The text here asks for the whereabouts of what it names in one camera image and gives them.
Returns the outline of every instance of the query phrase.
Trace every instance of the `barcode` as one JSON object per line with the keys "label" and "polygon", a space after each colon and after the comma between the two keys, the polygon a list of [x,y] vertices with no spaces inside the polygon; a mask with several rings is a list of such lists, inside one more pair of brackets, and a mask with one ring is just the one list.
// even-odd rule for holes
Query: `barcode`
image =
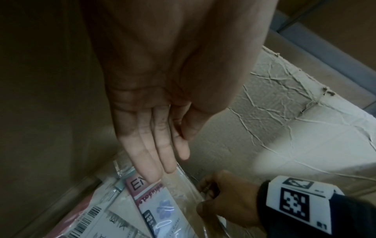
{"label": "barcode", "polygon": [[86,215],[82,218],[79,224],[69,233],[68,238],[79,238],[102,208],[94,206]]}

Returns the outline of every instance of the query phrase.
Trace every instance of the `fingernail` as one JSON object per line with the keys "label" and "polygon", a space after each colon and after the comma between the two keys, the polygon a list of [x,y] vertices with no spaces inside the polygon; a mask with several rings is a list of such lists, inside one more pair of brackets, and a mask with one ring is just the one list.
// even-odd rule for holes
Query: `fingernail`
{"label": "fingernail", "polygon": [[203,212],[203,209],[202,209],[202,202],[200,202],[200,203],[197,205],[197,207],[196,207],[196,211],[197,211],[197,213],[198,213],[199,215],[202,214],[202,212]]}

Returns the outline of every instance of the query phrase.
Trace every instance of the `black sleeve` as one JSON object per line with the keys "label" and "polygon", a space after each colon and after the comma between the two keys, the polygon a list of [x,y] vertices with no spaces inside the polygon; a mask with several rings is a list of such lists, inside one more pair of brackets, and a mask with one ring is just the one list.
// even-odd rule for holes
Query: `black sleeve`
{"label": "black sleeve", "polygon": [[372,204],[334,194],[329,200],[333,234],[329,235],[267,207],[269,182],[261,185],[257,196],[258,215],[268,238],[376,237],[376,207]]}

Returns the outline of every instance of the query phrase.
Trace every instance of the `hand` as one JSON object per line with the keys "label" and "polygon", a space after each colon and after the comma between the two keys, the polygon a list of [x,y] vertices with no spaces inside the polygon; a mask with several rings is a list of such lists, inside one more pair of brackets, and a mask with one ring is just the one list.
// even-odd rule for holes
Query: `hand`
{"label": "hand", "polygon": [[206,176],[197,184],[199,192],[207,187],[205,201],[197,206],[200,216],[219,215],[245,228],[261,225],[257,213],[260,186],[228,171],[220,171]]}
{"label": "hand", "polygon": [[189,157],[258,57],[277,0],[81,0],[118,140],[149,182]]}

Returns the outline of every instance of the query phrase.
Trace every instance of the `wrist tag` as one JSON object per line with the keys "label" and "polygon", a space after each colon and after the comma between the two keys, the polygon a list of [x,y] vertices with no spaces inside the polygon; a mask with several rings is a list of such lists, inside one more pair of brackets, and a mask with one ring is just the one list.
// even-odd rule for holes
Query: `wrist tag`
{"label": "wrist tag", "polygon": [[327,234],[332,234],[329,199],[344,195],[334,185],[278,176],[269,183],[266,205]]}

